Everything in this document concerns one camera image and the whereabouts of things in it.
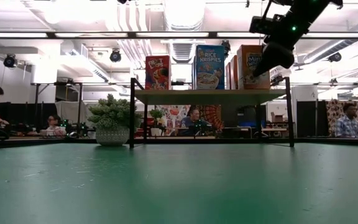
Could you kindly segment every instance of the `cereal box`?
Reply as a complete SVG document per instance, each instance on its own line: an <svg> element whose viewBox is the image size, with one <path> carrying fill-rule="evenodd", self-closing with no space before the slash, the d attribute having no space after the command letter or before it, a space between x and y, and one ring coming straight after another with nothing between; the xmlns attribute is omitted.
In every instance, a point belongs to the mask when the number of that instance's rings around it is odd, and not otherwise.
<svg viewBox="0 0 358 224"><path fill-rule="evenodd" d="M239 89L239 73L237 66L237 56L235 55L230 61L230 81L231 81L231 89L238 90Z"/></svg>
<svg viewBox="0 0 358 224"><path fill-rule="evenodd" d="M146 90L169 90L171 87L171 60L168 55L146 57Z"/></svg>
<svg viewBox="0 0 358 224"><path fill-rule="evenodd" d="M269 71L254 77L252 72L262 58L262 46L260 45L242 45L237 51L239 89L269 89L270 73Z"/></svg>
<svg viewBox="0 0 358 224"><path fill-rule="evenodd" d="M224 90L224 47L221 45L197 45L196 89Z"/></svg>
<svg viewBox="0 0 358 224"><path fill-rule="evenodd" d="M230 70L231 70L231 64L230 62L226 65L225 75L226 75L226 89L231 90L231 76L230 76Z"/></svg>

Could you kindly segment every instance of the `ceiling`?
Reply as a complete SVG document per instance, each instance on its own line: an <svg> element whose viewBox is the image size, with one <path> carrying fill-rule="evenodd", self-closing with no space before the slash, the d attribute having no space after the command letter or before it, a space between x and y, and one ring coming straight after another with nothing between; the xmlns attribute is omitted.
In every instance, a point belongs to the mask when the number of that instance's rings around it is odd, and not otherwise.
<svg viewBox="0 0 358 224"><path fill-rule="evenodd" d="M89 1L89 0L57 0L65 4L56 5L49 1L18 1L0 0L0 31L109 31L106 23L118 20L121 15L121 7L125 8L126 22L130 26L130 5L118 6L119 13L114 13L111 1ZM194 5L195 0L182 0L183 7L176 11L181 18L186 19L188 6ZM236 0L204 0L204 18L201 30L204 31L245 31L249 30L253 16L259 16L264 11L267 1L252 0L250 6L246 7L246 1ZM149 31L165 30L163 0L142 0L145 3L145 28ZM274 14L285 14L289 7L273 4L269 10L268 17ZM137 28L140 29L140 14L135 16ZM350 31L358 25L358 0L344 0L344 7L338 10L336 6L330 5L319 18L313 23L310 31ZM242 44L260 44L259 40L229 40L232 54ZM55 54L56 47L61 40L0 40L0 47L37 47L45 54ZM206 44L220 44L221 40L205 40ZM300 40L296 44L296 55L302 56L313 52L330 40ZM81 40L89 50L89 58L94 60L103 70L108 73L130 72L134 68L132 60L122 50L122 60L112 63L109 60L111 49L120 49L116 40ZM139 50L140 44L134 41ZM168 44L161 40L151 40L150 46L153 54L169 54ZM140 50L140 57L144 60L144 54ZM340 62L319 61L310 65L304 65L302 70L292 68L291 71L280 71L280 73L291 74L291 79L296 82L328 82L332 77L358 78L358 42L341 50L342 60ZM61 69L60 75L69 76L70 69Z"/></svg>

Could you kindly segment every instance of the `froot loops box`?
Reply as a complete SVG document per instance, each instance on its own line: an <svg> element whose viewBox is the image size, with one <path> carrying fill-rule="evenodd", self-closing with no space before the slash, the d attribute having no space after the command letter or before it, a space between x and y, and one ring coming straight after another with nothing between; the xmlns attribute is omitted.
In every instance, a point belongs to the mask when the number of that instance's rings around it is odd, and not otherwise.
<svg viewBox="0 0 358 224"><path fill-rule="evenodd" d="M197 90L224 90L224 47L197 45L195 57Z"/></svg>
<svg viewBox="0 0 358 224"><path fill-rule="evenodd" d="M146 57L146 90L169 90L171 87L171 62L169 55Z"/></svg>

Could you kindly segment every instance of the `woman sitting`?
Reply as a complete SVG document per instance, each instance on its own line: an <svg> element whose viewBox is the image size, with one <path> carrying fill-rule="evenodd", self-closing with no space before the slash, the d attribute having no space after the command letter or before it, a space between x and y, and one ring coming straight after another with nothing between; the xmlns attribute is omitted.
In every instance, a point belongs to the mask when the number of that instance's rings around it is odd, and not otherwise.
<svg viewBox="0 0 358 224"><path fill-rule="evenodd" d="M48 136L66 135L66 130L60 127L61 121L62 120L57 115L49 116L48 128L46 130L41 130L41 135L48 135Z"/></svg>

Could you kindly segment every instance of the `wooden shelf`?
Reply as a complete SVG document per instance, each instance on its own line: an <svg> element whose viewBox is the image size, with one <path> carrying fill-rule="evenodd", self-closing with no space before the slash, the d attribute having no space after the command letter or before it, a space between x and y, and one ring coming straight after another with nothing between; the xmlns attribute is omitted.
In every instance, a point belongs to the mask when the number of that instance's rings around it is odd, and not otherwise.
<svg viewBox="0 0 358 224"><path fill-rule="evenodd" d="M285 95L285 90L135 90L148 105L256 105Z"/></svg>

